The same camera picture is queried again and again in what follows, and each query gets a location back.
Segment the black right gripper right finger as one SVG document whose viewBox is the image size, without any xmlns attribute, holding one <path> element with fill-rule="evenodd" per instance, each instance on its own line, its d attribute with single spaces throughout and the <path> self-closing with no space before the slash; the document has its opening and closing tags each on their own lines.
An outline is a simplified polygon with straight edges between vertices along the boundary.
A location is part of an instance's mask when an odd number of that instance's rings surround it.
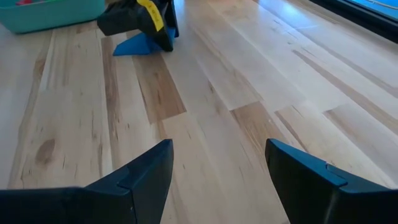
<svg viewBox="0 0 398 224">
<path fill-rule="evenodd" d="M 398 189 L 277 139 L 266 141 L 265 158 L 290 224 L 398 224 Z"/>
</svg>

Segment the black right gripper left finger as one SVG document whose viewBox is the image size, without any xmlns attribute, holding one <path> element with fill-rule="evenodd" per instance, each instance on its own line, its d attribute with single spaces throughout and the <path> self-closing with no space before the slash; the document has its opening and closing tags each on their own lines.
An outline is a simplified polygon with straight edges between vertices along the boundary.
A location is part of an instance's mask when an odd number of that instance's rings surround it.
<svg viewBox="0 0 398 224">
<path fill-rule="evenodd" d="M 164 139 L 86 187 L 0 190 L 0 224 L 160 224 L 173 166 Z"/>
</svg>

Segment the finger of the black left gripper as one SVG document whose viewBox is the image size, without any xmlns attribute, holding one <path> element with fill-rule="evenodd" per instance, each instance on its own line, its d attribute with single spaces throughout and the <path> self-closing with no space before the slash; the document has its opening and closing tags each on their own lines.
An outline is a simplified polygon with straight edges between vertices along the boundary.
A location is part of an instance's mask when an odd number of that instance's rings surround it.
<svg viewBox="0 0 398 224">
<path fill-rule="evenodd" d="M 156 30 L 172 27 L 170 0 L 119 0 L 113 2 L 97 18 L 104 35 L 131 30 Z"/>
<path fill-rule="evenodd" d="M 172 27 L 175 29 L 175 37 L 179 37 L 179 29 L 177 23 L 177 16 L 175 12 L 174 0 L 170 0 L 170 14 L 172 16 Z"/>
</svg>

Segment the blue long wedge block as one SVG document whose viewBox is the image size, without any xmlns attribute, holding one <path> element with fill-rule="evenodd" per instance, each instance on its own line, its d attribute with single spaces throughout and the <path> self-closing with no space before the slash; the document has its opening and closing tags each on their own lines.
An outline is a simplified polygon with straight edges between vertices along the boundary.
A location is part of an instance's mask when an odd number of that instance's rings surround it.
<svg viewBox="0 0 398 224">
<path fill-rule="evenodd" d="M 149 55 L 155 52 L 171 52 L 174 40 L 179 36 L 175 27 L 161 29 L 159 32 L 141 31 L 141 33 L 118 44 L 113 56 Z"/>
</svg>

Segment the teal plastic bin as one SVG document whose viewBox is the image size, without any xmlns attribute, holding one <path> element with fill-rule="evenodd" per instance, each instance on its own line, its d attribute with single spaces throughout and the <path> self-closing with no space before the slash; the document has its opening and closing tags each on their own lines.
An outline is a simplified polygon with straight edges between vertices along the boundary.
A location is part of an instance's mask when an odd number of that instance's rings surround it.
<svg viewBox="0 0 398 224">
<path fill-rule="evenodd" d="M 95 20 L 105 0 L 0 0 L 0 24 L 15 34 L 69 26 Z"/>
</svg>

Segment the black table frame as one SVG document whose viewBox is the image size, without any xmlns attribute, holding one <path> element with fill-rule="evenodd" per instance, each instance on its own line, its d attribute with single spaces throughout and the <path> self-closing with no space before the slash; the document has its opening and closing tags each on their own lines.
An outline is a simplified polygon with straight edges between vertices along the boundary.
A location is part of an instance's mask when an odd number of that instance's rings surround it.
<svg viewBox="0 0 398 224">
<path fill-rule="evenodd" d="M 309 0 L 398 44 L 398 0 Z"/>
</svg>

